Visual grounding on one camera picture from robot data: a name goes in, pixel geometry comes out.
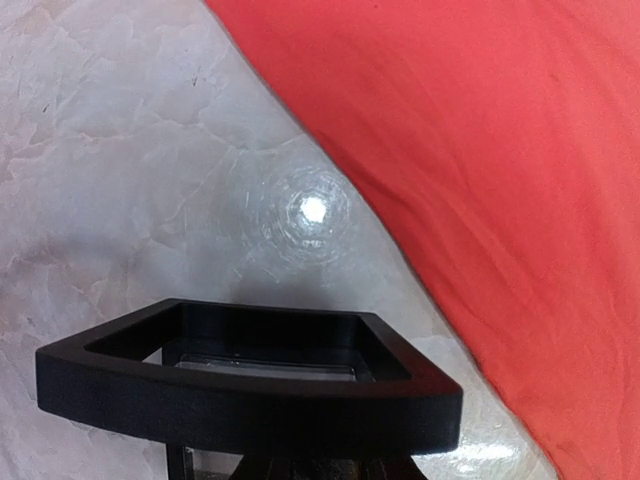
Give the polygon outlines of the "black brooch box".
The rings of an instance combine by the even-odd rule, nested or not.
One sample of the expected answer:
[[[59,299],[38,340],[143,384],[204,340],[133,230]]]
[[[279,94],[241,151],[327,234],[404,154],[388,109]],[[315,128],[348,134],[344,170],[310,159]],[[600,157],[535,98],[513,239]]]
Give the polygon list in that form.
[[[309,463],[416,479],[457,448],[462,387],[375,314],[167,299],[40,347],[41,410],[166,446],[235,454],[237,479]]]

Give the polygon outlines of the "red t-shirt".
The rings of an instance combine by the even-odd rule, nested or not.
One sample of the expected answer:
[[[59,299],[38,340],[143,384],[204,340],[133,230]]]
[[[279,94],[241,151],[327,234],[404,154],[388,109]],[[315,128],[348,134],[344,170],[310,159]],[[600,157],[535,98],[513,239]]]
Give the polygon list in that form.
[[[639,5],[214,1],[564,479],[639,475]]]

